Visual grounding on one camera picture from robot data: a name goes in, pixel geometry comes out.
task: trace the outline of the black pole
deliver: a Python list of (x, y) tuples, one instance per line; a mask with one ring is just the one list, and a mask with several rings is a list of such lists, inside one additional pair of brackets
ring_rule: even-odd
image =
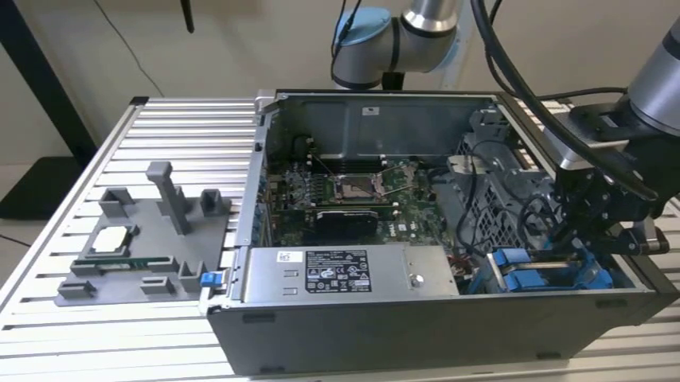
[(180, 0), (182, 5), (182, 13), (185, 14), (185, 23), (188, 25), (188, 31), (194, 32), (194, 14), (192, 13), (192, 0)]
[(383, 73), (383, 90), (404, 90), (404, 77), (403, 72), (387, 72)]
[(97, 146), (14, 0), (0, 0), (0, 42), (74, 154), (41, 158), (0, 201), (0, 218), (45, 220), (59, 208)]
[(75, 160), (85, 168), (95, 156), (97, 145), (14, 0), (0, 0), (0, 42)]

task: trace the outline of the black cable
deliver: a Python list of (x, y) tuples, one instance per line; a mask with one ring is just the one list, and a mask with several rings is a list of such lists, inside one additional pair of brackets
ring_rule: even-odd
[(157, 82), (153, 80), (151, 76), (149, 75), (147, 71), (145, 70), (143, 66), (142, 66), (142, 62), (139, 62), (139, 58), (138, 58), (138, 55), (135, 54), (135, 51), (133, 50), (133, 47), (130, 46), (130, 44), (127, 43), (127, 40), (126, 40), (126, 37), (123, 37), (122, 33), (121, 33), (121, 30), (118, 30), (117, 26), (114, 25), (111, 19), (109, 18), (109, 15), (107, 15), (107, 12), (105, 11), (105, 8), (102, 7), (102, 4), (99, 3), (99, 0), (93, 0), (95, 5), (97, 5), (97, 8), (99, 8), (99, 11), (102, 12), (102, 15), (105, 16), (107, 22), (109, 22), (109, 25), (111, 26), (111, 28), (114, 29), (114, 31), (117, 32), (118, 36), (121, 37), (122, 41), (123, 41), (123, 44), (126, 45), (127, 47), (127, 50), (130, 51), (130, 54), (133, 55), (133, 59), (135, 60), (135, 62), (138, 63), (138, 68), (139, 68), (139, 71), (142, 72), (142, 74), (147, 77), (147, 80), (149, 82), (151, 82), (151, 85), (157, 88), (157, 90), (160, 91), (160, 94), (162, 97), (165, 97), (166, 95), (164, 94), (164, 92), (161, 91), (161, 88), (160, 86), (157, 85)]
[(15, 238), (13, 238), (13, 237), (10, 237), (10, 236), (6, 236), (6, 235), (0, 234), (0, 238), (3, 238), (3, 239), (6, 239), (6, 240), (10, 240), (10, 241), (13, 241), (14, 243), (17, 243), (17, 244), (19, 244), (19, 245), (23, 245), (25, 247), (30, 247), (30, 248), (31, 248), (31, 244), (26, 243), (26, 242), (25, 242), (25, 241), (22, 241), (22, 240), (18, 240), (18, 239), (15, 239)]
[(343, 25), (343, 29), (340, 30), (339, 38), (336, 40), (336, 34), (337, 34), (339, 26), (340, 26), (340, 23), (341, 23), (343, 14), (345, 12), (347, 0), (344, 0), (344, 2), (343, 2), (343, 10), (340, 12), (339, 21), (336, 22), (336, 29), (335, 29), (335, 34), (333, 34), (333, 39), (335, 39), (335, 42), (336, 42), (336, 48), (331, 50), (331, 56), (332, 56), (332, 59), (331, 59), (331, 78), (332, 79), (333, 79), (333, 67), (336, 66), (336, 59), (339, 58), (339, 54), (341, 54), (343, 42), (348, 38), (348, 34), (351, 33), (351, 29), (352, 29), (352, 26), (355, 24), (355, 17), (357, 15), (357, 10), (360, 10), (361, 1), (363, 0), (357, 0), (357, 4), (355, 4), (355, 9), (352, 10), (352, 14), (348, 17), (348, 20), (345, 21), (345, 24)]
[(456, 224), (456, 239), (459, 240), (459, 243), (463, 244), (464, 249), (469, 252), (471, 255), (479, 255), (484, 257), (484, 253), (476, 248), (476, 246), (472, 243), (468, 243), (463, 238), (463, 227), (464, 227), (464, 221), (468, 218), (468, 215), (471, 214), (473, 200), (476, 196), (476, 190), (477, 190), (477, 166), (476, 161), (473, 160), (473, 156), (476, 155), (476, 148), (488, 142), (500, 143), (499, 141), (495, 141), (492, 139), (487, 139), (484, 141), (479, 141), (475, 146), (471, 148), (471, 152), (468, 153), (468, 159), (471, 160), (471, 168), (472, 168), (472, 174), (471, 174), (471, 188), (468, 189), (468, 199), (465, 201), (465, 210), (463, 215), (460, 216), (459, 223)]
[(345, 7), (348, 5), (348, 0), (343, 0), (343, 7), (340, 8), (340, 16), (336, 21), (336, 27), (333, 28), (333, 40), (331, 41), (331, 56), (336, 57), (336, 36), (339, 34), (339, 27), (341, 26), (343, 14), (345, 13)]
[(551, 209), (551, 204), (548, 202), (548, 199), (542, 194), (532, 195), (527, 199), (527, 202), (524, 203), (524, 205), (522, 206), (522, 209), (520, 209), (520, 218), (518, 220), (518, 236), (520, 237), (520, 241), (524, 243), (524, 246), (527, 247), (527, 249), (531, 249), (530, 247), (534, 247), (532, 243), (530, 242), (530, 239), (527, 237), (527, 219), (530, 218), (531, 215), (536, 215), (540, 218), (543, 218), (543, 215), (544, 215), (544, 214), (542, 214), (538, 211), (531, 211), (530, 210), (530, 208), (532, 207), (532, 203), (535, 201), (540, 201), (542, 202), (542, 208), (547, 209), (551, 212), (548, 214), (548, 219), (552, 221), (552, 226), (555, 227), (558, 225), (558, 223), (559, 223), (558, 222), (558, 217), (554, 215), (554, 210)]
[(604, 173), (604, 175), (618, 182), (624, 189), (631, 191), (643, 200), (655, 201), (659, 198), (658, 193), (644, 185), (634, 173), (620, 170), (620, 167), (611, 158), (604, 155), (599, 155), (591, 150), (591, 148), (555, 118), (555, 115), (548, 111), (546, 106), (543, 106), (542, 101), (538, 99), (536, 94), (534, 94), (532, 89), (527, 85), (527, 81), (522, 77), (520, 72), (511, 61), (511, 57), (503, 48), (502, 42), (499, 41), (499, 36), (491, 26), (484, 0), (471, 1), (477, 28), (480, 30), (481, 39), (485, 42), (485, 47), (499, 65), (499, 69), (506, 75), (508, 82), (518, 93), (518, 97), (524, 101), (527, 107), (536, 115), (543, 125), (551, 130), (555, 136), (564, 142), (572, 151), (587, 162), (590, 162)]
[[(489, 20), (491, 20), (492, 25), (496, 20), (496, 15), (499, 14), (499, 9), (502, 8), (502, 3), (503, 3), (503, 0), (496, 0), (493, 7), (491, 8)], [(511, 86), (507, 84), (502, 75), (499, 74), (499, 71), (496, 70), (496, 64), (495, 64), (493, 58), (491, 57), (489, 49), (485, 49), (485, 60), (487, 60), (487, 66), (489, 67), (491, 76), (493, 77), (493, 79), (495, 79), (496, 83), (499, 84), (499, 86), (502, 87), (503, 91), (506, 93), (508, 93), (511, 96), (518, 97), (516, 92), (512, 90)], [(626, 89), (626, 88), (615, 88), (615, 87), (590, 88), (590, 89), (583, 89), (583, 90), (575, 90), (572, 92), (562, 92), (562, 93), (554, 93), (554, 94), (547, 94), (547, 95), (539, 95), (538, 99), (542, 101), (548, 101), (551, 99), (590, 96), (592, 94), (604, 94), (604, 93), (626, 94), (627, 92), (628, 92), (628, 89)]]

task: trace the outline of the blue plastic latch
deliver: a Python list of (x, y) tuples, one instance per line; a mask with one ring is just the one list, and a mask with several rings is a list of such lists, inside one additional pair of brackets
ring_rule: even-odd
[(493, 260), (496, 261), (496, 265), (499, 265), (499, 267), (503, 267), (508, 264), (532, 262), (532, 258), (530, 257), (527, 249), (522, 248), (499, 249), (496, 252), (493, 252)]
[(538, 289), (546, 287), (546, 280), (536, 270), (514, 271), (504, 276), (508, 290), (518, 292), (527, 289)]
[(201, 276), (201, 287), (222, 287), (222, 272), (206, 272)]

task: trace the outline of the metal slotted table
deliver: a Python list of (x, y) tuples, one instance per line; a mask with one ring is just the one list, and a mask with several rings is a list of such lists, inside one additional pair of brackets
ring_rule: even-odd
[[(554, 112), (568, 110), (559, 103), (547, 106)], [(126, 186), (135, 198), (160, 196), (145, 176), (153, 160), (173, 161), (174, 183), (184, 186), (189, 197), (198, 197), (210, 187), (233, 199), (222, 256), (224, 263), (230, 262), (257, 129), (254, 113), (253, 99), (151, 99), (146, 105), (129, 107), (0, 290), (0, 381), (249, 380), (232, 371), (198, 302), (61, 308), (53, 298), (102, 214), (97, 201), (106, 187)], [(679, 205), (674, 200), (658, 220), (673, 253), (654, 256), (678, 287)], [(677, 302), (647, 324), (611, 330), (570, 362), (289, 380), (680, 380), (680, 304)]]

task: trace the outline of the floor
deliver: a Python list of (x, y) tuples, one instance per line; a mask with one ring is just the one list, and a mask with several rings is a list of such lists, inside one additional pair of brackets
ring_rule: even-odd
[[(0, 198), (10, 192), (30, 167), (31, 165), (0, 166)], [(31, 244), (41, 231), (43, 231), (46, 223), (47, 220), (18, 221), (0, 219), (0, 234)], [(0, 286), (13, 274), (27, 250), (23, 245), (0, 238)]]

